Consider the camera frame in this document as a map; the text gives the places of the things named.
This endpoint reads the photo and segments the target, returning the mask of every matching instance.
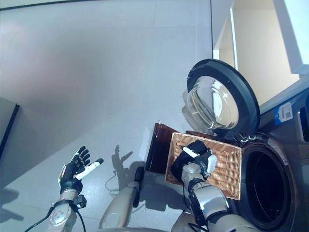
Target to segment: washing machine door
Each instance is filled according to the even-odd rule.
[[[245,78],[216,59],[197,63],[187,78],[186,108],[202,128],[234,141],[253,135],[260,122],[257,99]]]

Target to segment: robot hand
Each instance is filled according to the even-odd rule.
[[[80,193],[83,189],[81,179],[103,163],[103,159],[100,158],[90,164],[90,154],[88,152],[88,149],[82,146],[73,155],[70,163],[63,166],[58,179],[61,187],[60,193],[67,188],[76,189]]]
[[[174,161],[171,171],[179,182],[183,182],[183,167],[189,163],[196,163],[204,180],[214,171],[217,157],[212,154],[212,150],[207,148],[200,140],[188,145],[180,146],[183,152]]]

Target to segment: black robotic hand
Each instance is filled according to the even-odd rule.
[[[90,154],[85,146],[82,146],[74,154],[71,162],[64,165],[58,182],[61,187],[60,193],[65,189],[75,189],[78,194],[82,191],[81,179],[103,163],[103,159],[90,164]]]

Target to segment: black cable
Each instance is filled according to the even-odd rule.
[[[194,231],[194,232],[198,232],[195,228],[198,228],[204,232],[209,232],[208,230],[206,230],[205,228],[199,226],[199,225],[196,225],[196,224],[193,224],[193,223],[188,223],[188,226]]]
[[[30,226],[28,229],[25,230],[25,232],[30,231],[33,227],[36,227],[37,225],[39,225],[41,222],[45,221],[46,219],[48,219],[48,217],[50,216],[50,214],[52,213],[52,211],[54,210],[54,207],[50,207],[48,210],[47,215],[40,221],[38,221],[37,223],[33,224],[32,226]]]
[[[185,206],[186,206],[189,210],[191,210],[190,207],[189,207],[188,204],[187,204],[187,201],[185,200],[185,196],[184,196],[184,182],[183,182],[183,203],[185,204]]]
[[[82,217],[82,215],[78,212],[78,210],[76,210],[76,212],[77,212],[77,214],[78,214],[79,218],[81,219],[81,222],[82,222],[82,225],[83,225],[84,232],[86,232],[86,227],[85,227],[85,224],[84,224],[83,217]]]

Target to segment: gray floor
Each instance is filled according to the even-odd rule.
[[[88,201],[80,212],[87,230],[96,229],[117,189],[144,164],[154,124],[190,129],[182,93],[192,66],[211,57],[209,7],[208,0],[107,0],[0,12],[0,94],[21,106],[0,160],[1,232],[23,231],[46,214],[62,165],[82,145],[92,160],[104,158],[83,180]],[[115,167],[112,155],[126,154]],[[147,174],[130,225],[170,230],[181,196],[161,178]],[[78,219],[73,231],[81,230]]]

